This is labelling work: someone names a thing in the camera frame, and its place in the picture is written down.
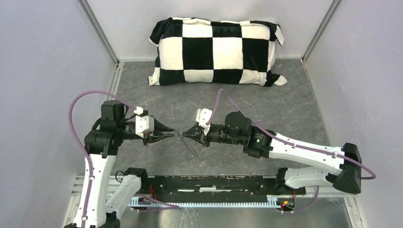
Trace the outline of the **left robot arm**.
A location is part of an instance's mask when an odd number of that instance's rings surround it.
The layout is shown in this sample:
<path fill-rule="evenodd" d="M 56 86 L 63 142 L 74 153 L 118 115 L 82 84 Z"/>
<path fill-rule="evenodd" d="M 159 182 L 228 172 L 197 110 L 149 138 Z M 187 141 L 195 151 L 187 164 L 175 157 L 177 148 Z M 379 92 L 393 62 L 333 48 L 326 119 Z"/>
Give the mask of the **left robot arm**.
<path fill-rule="evenodd" d="M 128 106 L 117 100 L 101 105 L 101 117 L 79 146 L 84 150 L 86 170 L 81 199 L 69 228 L 118 228 L 120 219 L 136 193 L 149 189 L 146 169 L 128 168 L 118 189 L 108 198 L 110 173 L 125 140 L 141 140 L 143 145 L 173 137 L 174 129 L 136 107 L 131 121 Z"/>

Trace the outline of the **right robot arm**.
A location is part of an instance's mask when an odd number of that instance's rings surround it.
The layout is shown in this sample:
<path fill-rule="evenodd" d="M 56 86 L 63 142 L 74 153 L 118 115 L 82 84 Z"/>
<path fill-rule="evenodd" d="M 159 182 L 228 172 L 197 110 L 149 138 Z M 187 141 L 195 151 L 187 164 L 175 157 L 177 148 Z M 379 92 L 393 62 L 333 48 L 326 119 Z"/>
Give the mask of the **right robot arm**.
<path fill-rule="evenodd" d="M 279 133 L 261 130 L 240 111 L 226 115 L 224 124 L 208 124 L 212 111 L 198 109 L 196 124 L 182 133 L 204 147 L 210 143 L 243 146 L 243 151 L 254 158 L 284 159 L 305 164 L 305 168 L 280 168 L 274 186 L 286 194 L 292 189 L 308 186 L 332 186 L 350 193 L 361 193 L 361 155 L 358 147 L 345 143 L 342 147 L 322 146 L 293 140 Z"/>

